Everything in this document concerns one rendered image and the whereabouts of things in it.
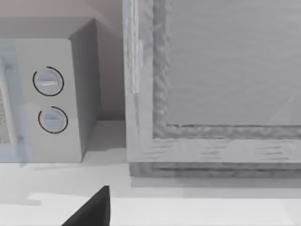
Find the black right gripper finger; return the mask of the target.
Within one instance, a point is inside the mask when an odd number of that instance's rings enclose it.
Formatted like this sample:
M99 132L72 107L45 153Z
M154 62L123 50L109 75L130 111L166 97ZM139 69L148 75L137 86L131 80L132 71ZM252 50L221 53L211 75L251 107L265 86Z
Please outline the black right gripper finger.
M61 226L110 226L110 187L103 186Z

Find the pale round microwave knob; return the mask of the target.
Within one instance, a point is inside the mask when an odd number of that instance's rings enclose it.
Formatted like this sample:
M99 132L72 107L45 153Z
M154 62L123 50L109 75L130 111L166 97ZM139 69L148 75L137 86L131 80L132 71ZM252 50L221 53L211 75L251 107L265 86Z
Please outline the pale round microwave knob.
M38 122L44 131L50 134L59 134L66 130L68 117L61 108L51 106L39 112Z
M50 66L36 71L32 76L32 83L40 94L47 97L58 95L64 88L62 74Z

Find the pale microwave oven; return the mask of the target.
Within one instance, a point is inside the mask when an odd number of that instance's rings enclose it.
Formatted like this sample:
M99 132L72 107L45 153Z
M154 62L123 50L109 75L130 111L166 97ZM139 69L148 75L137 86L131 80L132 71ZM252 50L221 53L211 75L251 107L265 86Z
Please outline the pale microwave oven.
M100 111L98 62L93 18L0 18L0 163L82 160ZM47 66L64 79L53 97L32 83L33 74ZM68 117L59 134L38 122L39 112L51 106Z

